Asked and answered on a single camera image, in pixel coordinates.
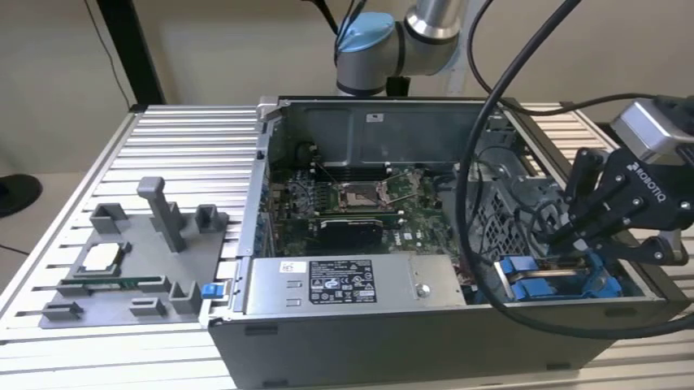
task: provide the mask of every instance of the robotiq logo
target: robotiq logo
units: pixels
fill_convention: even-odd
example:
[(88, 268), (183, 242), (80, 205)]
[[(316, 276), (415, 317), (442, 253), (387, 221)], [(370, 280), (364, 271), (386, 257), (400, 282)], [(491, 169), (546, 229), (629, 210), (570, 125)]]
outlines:
[(643, 168), (639, 166), (639, 163), (635, 162), (633, 164), (627, 165), (627, 169), (637, 174), (641, 181), (643, 181), (643, 184), (646, 184), (646, 188), (653, 192), (653, 195), (655, 195), (655, 199), (658, 200), (658, 203), (663, 203), (667, 197), (665, 196), (665, 193), (662, 193), (661, 188), (658, 187), (658, 184), (653, 182), (651, 177), (646, 172), (643, 172)]

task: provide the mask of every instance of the open computer tower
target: open computer tower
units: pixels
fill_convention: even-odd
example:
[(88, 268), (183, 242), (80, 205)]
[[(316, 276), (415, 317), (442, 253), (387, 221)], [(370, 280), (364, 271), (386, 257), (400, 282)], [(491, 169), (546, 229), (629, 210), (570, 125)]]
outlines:
[[(476, 292), (452, 221), (455, 163), (480, 106), (262, 101), (239, 266), (210, 321), (240, 388), (575, 370), (610, 347), (518, 325)], [(557, 225), (569, 171), (533, 119), (498, 110), (464, 178), (488, 284), (514, 310), (550, 323), (619, 328), (673, 318), (689, 302), (659, 267), (550, 259), (534, 241), (518, 207), (553, 201), (542, 219)], [(555, 272), (533, 278), (533, 270)]]

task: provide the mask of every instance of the black stand base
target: black stand base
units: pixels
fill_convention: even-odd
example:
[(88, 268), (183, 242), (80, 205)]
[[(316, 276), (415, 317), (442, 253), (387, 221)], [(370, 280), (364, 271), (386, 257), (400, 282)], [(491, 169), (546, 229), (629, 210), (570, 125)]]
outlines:
[(0, 218), (24, 210), (41, 195), (44, 187), (29, 175), (9, 175), (0, 178)]

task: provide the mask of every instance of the power supply label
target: power supply label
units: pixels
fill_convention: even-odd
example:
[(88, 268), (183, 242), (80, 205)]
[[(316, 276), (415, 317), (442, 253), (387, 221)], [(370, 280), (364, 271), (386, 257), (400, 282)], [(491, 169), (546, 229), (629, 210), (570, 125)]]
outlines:
[(374, 303), (376, 282), (371, 260), (310, 262), (310, 301), (315, 305)]

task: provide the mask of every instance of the white label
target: white label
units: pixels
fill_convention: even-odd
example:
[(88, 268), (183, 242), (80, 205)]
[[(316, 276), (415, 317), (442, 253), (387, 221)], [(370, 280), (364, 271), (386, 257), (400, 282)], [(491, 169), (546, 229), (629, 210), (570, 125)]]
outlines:
[(367, 114), (367, 123), (383, 122), (383, 114)]
[(280, 273), (304, 274), (306, 273), (306, 262), (280, 262)]

